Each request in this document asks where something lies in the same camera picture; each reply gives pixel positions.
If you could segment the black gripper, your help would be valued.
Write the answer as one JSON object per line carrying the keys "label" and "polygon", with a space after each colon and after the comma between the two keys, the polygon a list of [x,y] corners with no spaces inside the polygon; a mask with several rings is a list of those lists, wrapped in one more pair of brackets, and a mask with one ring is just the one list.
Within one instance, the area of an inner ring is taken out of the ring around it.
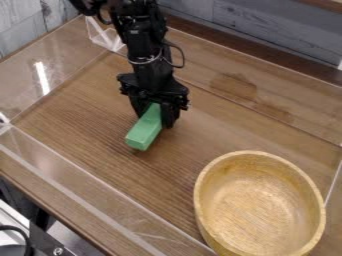
{"label": "black gripper", "polygon": [[120,93],[129,98],[137,117],[141,117],[150,103],[160,105],[162,127],[170,129],[178,118],[178,110],[188,108],[188,88],[174,78],[142,84],[133,73],[118,74]]}

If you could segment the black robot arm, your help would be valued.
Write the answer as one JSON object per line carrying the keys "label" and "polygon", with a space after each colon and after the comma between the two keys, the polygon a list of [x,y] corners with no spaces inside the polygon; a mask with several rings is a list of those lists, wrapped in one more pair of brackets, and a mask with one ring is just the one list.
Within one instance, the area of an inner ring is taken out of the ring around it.
{"label": "black robot arm", "polygon": [[96,16],[112,25],[126,47],[132,73],[117,75],[120,92],[129,98],[138,117],[152,104],[160,106],[164,128],[172,128],[180,111],[188,108],[188,88],[174,79],[173,70],[184,63],[172,62],[170,48],[181,48],[165,39],[166,20],[157,0],[69,0],[84,16]]}

